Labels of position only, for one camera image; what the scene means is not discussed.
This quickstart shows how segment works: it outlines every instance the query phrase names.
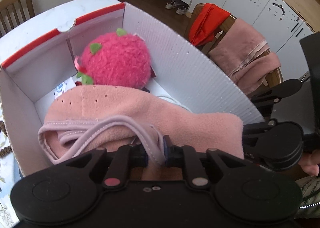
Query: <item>led light strip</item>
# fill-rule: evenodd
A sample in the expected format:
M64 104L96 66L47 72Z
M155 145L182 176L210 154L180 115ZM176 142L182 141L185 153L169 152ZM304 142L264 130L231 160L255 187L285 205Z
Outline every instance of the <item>led light strip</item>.
M316 203L316 204L312 204L312 205L308 205L308 206L300 206L299 208L302 209L302 208L308 208L308 207L311 207L311 206L316 206L316 205L319 205L319 203Z

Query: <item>strawberry plush toy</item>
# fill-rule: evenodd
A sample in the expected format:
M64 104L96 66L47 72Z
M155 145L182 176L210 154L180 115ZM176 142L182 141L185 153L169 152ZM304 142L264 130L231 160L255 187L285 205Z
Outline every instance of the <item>strawberry plush toy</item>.
M142 89L151 76L151 58L145 42L123 29L97 37L75 58L82 84Z

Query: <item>wooden chair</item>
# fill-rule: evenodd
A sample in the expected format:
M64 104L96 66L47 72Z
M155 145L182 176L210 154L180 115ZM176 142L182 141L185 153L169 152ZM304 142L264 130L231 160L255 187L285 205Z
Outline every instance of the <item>wooden chair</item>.
M30 18L32 18L35 16L35 12L33 10L33 5L32 5L32 0L26 0L26 3L27 3L29 16L30 16ZM19 17L18 17L18 13L16 10L17 5L18 5L18 10L20 10L20 13L21 13L22 21L20 21ZM6 25L5 18L7 18L9 25ZM23 23L27 20L26 15L23 10L23 7L22 7L22 4L21 4L21 0L1 0L0 1L0 21L1 21L1 24L4 29L5 34L15 28L15 25L13 23L14 20L15 20L17 26L19 26L20 23Z
M187 29L186 29L186 31L184 33L184 38L185 39L189 40L189 33L190 33L191 26L194 23L194 21L196 20L196 18L198 17L198 15L200 14L200 12L201 12L203 7L204 7L204 3L199 3L194 8L193 13L192 13L191 18L190 18L190 21L189 21L189 24L188 24L188 27L187 27ZM208 53L218 45L218 43L226 35L228 30L230 30L230 28L232 27L232 25L234 24L235 21L236 21L236 17L234 17L233 15L230 15L220 26L220 29L223 31L220 34L220 36L217 39L215 39L213 42L210 42L208 45L200 46L200 47L197 47L197 48L199 48L201 51L204 52L204 54L207 57L209 57ZM261 56L266 56L269 53L270 53L270 50L266 50L265 52L262 53ZM269 73L266 76L266 81L268 83L268 87L274 87L274 86L282 83L283 79L282 79L280 68L277 68L273 72ZM263 86L264 85L262 84L262 86L260 88L258 88L257 91L258 92L262 92L263 90L267 89L266 87L263 87Z

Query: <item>corrugated plastic sheet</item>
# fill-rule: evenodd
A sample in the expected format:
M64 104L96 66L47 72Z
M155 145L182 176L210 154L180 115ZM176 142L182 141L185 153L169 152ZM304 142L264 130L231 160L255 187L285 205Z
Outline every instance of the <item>corrugated plastic sheet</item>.
M264 121L217 65L162 22L126 3L123 28L145 40L157 75L155 80L192 112L231 113L244 124Z

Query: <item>brown floor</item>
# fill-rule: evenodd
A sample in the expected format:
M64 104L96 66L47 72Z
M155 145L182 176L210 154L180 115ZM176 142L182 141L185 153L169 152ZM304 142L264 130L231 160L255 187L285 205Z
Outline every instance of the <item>brown floor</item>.
M163 22L178 34L183 35L189 18L185 15L178 15L176 9L168 10L165 8L168 0L119 0L120 2L128 2L140 8L141 10L152 15L159 21Z

